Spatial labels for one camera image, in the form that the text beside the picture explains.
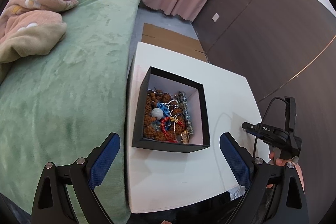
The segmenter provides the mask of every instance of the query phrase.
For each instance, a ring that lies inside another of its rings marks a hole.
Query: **hand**
[[[274,158],[274,152],[271,152],[268,157],[270,158],[270,160],[272,160]],[[282,159],[276,159],[275,161],[275,164],[278,165],[278,166],[284,166],[287,162],[292,162],[291,160],[282,160]],[[301,184],[302,184],[302,188],[303,188],[303,191],[305,191],[305,185],[303,183],[303,176],[302,176],[302,170],[301,170],[301,167],[298,165],[298,164],[295,164],[293,163],[295,168],[296,168],[296,171],[299,175],[299,178],[300,178],[300,181],[301,181]],[[273,184],[269,184],[267,185],[267,188],[272,188],[273,187]]]

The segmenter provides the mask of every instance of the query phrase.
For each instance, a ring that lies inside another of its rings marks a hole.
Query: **black box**
[[[188,98],[188,111],[194,128],[189,144],[161,142],[143,137],[146,96],[149,89],[162,90],[171,95],[184,91]],[[184,77],[150,67],[142,81],[136,109],[132,146],[171,152],[194,152],[210,146],[208,114],[203,85]]]

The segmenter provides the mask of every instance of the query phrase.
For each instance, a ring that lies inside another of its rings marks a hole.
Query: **green bedsheet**
[[[140,0],[80,0],[63,13],[67,35],[47,56],[16,61],[0,86],[0,192],[31,213],[42,169],[86,157],[110,132],[123,144],[128,50]],[[95,188],[126,223],[123,145]],[[86,223],[69,189],[81,223]]]

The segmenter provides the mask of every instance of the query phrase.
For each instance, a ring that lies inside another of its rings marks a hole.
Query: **white ball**
[[[154,108],[151,114],[152,114],[152,117],[155,117],[157,120],[161,120],[163,117],[163,110],[160,108]]]

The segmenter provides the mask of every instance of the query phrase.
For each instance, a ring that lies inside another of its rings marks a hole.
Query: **red bracelet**
[[[168,120],[171,120],[172,122],[176,122],[178,125],[182,126],[182,128],[184,129],[184,124],[183,122],[179,121],[178,119],[176,118],[173,118],[173,117],[164,117],[162,120],[161,120],[161,131],[162,133],[165,135],[166,139],[168,142],[173,142],[173,143],[177,143],[177,140],[176,139],[171,139],[170,138],[170,135],[167,133],[166,131],[166,128],[165,128],[165,123],[168,121]]]

